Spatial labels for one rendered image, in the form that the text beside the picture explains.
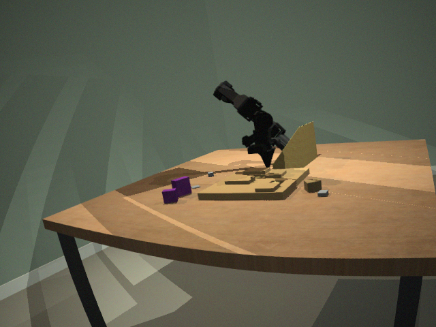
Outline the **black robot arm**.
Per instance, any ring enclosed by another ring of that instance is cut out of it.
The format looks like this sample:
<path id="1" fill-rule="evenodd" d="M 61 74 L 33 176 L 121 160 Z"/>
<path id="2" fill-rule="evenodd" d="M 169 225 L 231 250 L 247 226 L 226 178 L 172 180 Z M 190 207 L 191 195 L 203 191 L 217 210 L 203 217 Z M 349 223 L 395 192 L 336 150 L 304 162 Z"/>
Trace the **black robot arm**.
<path id="1" fill-rule="evenodd" d="M 239 95 L 234 91 L 232 85 L 227 81 L 219 84 L 213 95 L 219 100 L 233 104 L 233 107 L 237 109 L 237 113 L 239 113 L 249 122 L 250 120 L 253 121 L 255 128 L 272 128 L 272 131 L 270 131 L 271 138 L 276 137 L 280 139 L 281 144 L 278 146 L 275 144 L 280 150 L 283 150 L 288 144 L 290 139 L 284 134 L 286 130 L 280 124 L 273 122 L 273 118 L 270 113 L 267 113 L 261 109 L 263 107 L 262 103 L 256 98 L 250 96 L 248 97 L 245 94 Z M 249 147 L 254 142 L 258 143 L 258 139 L 254 132 L 250 136 L 246 135 L 242 137 L 242 139 L 243 145 L 246 147 Z"/>

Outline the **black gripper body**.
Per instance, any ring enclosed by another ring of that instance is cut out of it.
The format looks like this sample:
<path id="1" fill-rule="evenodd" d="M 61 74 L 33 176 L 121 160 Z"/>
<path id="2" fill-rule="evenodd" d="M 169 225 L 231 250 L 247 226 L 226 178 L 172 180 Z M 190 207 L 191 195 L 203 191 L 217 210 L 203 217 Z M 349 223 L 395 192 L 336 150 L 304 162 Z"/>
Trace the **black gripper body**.
<path id="1" fill-rule="evenodd" d="M 281 144 L 279 138 L 271 138 L 270 131 L 272 131 L 272 128 L 255 128 L 255 131 L 253 132 L 256 134 L 258 143 L 252 144 L 248 147 L 248 154 L 265 153 L 272 148 L 271 145 L 276 144 L 278 146 Z"/>

